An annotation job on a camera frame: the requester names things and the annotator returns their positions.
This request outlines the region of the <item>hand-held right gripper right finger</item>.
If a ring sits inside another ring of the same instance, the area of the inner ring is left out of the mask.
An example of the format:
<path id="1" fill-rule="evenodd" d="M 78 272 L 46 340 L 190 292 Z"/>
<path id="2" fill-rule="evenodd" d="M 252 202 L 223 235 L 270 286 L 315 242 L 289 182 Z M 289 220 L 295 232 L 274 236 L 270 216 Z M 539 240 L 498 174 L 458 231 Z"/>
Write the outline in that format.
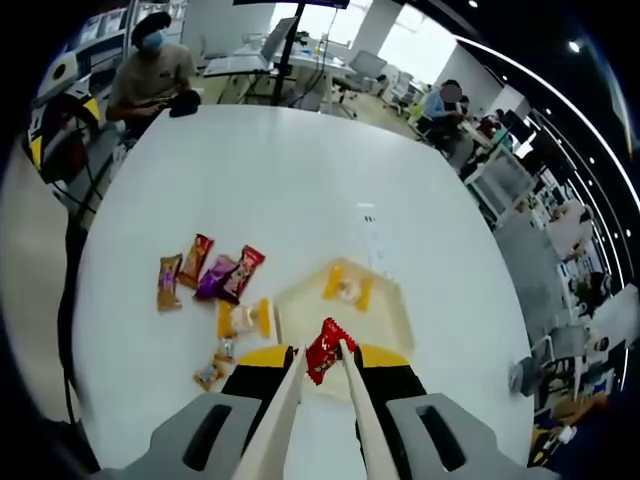
<path id="1" fill-rule="evenodd" d="M 404 357 L 361 344 L 354 355 L 401 479 L 554 479 L 502 453 L 493 430 L 449 397 L 429 394 Z"/>

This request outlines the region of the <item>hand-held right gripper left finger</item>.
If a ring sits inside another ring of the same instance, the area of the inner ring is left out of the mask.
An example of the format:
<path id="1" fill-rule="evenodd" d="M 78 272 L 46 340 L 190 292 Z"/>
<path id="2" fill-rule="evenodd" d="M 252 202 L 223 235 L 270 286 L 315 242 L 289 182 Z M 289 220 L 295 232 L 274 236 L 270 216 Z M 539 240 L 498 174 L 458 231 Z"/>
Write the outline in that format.
<path id="1" fill-rule="evenodd" d="M 157 427 L 148 450 L 99 479 L 230 479 L 294 359 L 278 347 L 269 365 L 238 363 L 220 392 L 206 392 Z"/>

